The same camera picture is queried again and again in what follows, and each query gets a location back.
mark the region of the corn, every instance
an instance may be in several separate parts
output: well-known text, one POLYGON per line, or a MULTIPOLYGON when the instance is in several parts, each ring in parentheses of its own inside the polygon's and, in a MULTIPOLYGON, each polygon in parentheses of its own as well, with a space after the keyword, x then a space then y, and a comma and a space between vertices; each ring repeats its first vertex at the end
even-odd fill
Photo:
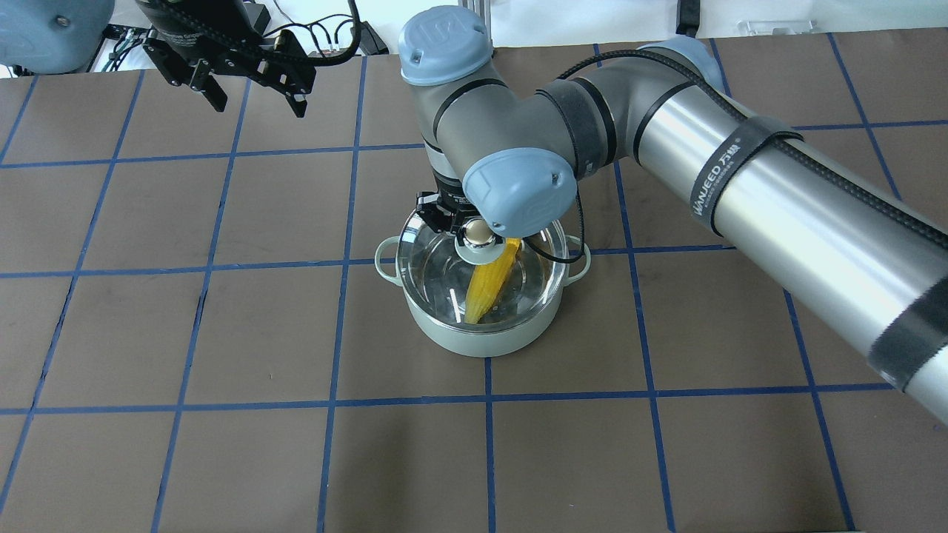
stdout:
POLYGON ((477 265, 467 286, 465 322, 478 323, 501 294, 501 288, 510 276, 510 271, 520 249, 520 239, 507 239, 503 252, 491 263, 477 265))

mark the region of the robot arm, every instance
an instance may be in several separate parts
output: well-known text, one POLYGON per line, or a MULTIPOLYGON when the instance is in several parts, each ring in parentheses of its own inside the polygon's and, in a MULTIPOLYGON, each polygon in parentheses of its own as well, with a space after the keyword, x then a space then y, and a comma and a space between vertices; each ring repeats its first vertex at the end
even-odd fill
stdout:
POLYGON ((466 9, 420 13, 399 48, 439 188, 463 191, 455 201, 469 200, 495 233, 535 233, 569 208, 577 179, 634 157, 948 422, 948 236, 721 95, 699 42, 623 54, 523 101, 466 9))

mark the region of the pot handle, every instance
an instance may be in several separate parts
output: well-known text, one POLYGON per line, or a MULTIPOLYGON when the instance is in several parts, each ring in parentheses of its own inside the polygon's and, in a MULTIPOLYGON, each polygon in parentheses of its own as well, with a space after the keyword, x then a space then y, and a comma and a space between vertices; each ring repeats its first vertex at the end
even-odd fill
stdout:
POLYGON ((590 263, 593 261, 593 254, 590 252, 590 247, 586 243, 583 243, 579 240, 579 237, 573 237, 572 235, 567 235, 567 239, 573 242, 573 244, 582 244, 583 245, 583 255, 586 256, 586 260, 583 262, 586 265, 583 266, 583 269, 579 271, 578 274, 566 277, 566 282, 563 283, 563 286, 572 285, 579 280, 583 279, 586 276, 586 273, 590 271, 590 263))
POLYGON ((398 244, 398 241, 401 240, 401 238, 402 238, 401 235, 395 235, 394 237, 389 237, 388 239, 385 239, 384 241, 382 241, 382 243, 378 245, 378 248, 375 249, 375 271, 378 272, 379 276, 382 276, 382 279, 398 286, 402 286, 402 279, 399 278, 397 275, 392 276, 391 274, 387 274, 385 270, 382 270, 382 252, 385 251, 385 248, 388 248, 391 245, 398 244))

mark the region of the pot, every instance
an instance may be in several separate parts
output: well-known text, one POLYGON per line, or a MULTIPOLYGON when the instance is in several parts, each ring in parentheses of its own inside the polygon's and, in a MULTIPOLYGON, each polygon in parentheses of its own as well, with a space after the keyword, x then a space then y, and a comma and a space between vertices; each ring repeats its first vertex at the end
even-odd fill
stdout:
MULTIPOLYGON (((567 242, 579 239, 563 232, 554 221, 531 237, 538 248, 565 257, 567 242)), ((378 245, 375 270, 385 280, 402 287, 409 311, 431 340, 454 353, 475 358, 509 354, 533 342, 553 321, 563 287, 583 278, 592 256, 583 245, 585 265, 568 275, 568 266, 542 258, 527 246, 517 259, 494 306, 479 323, 465 323, 465 297, 474 265, 458 255, 455 237, 432 230, 414 213, 400 235, 378 245), (382 254, 397 245, 395 274, 382 267, 382 254)))

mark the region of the blue cap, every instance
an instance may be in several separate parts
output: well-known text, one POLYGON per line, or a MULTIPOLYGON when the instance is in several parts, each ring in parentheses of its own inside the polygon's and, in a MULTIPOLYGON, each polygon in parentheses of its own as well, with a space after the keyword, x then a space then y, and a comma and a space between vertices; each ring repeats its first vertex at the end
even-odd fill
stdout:
POLYGON ((573 167, 541 148, 510 148, 483 157, 467 170, 462 185, 491 230, 503 237, 543 230, 576 198, 573 167))
POLYGON ((402 78, 412 85, 460 80, 490 61, 493 52, 481 17, 459 6, 418 13, 398 38, 402 78))
POLYGON ((724 78, 720 73, 718 62, 711 57, 707 47, 698 39, 687 35, 676 35, 661 43, 639 46, 638 49, 643 48, 665 48, 678 52, 698 68, 698 71, 701 72, 702 77, 709 85, 719 91, 724 90, 724 78))

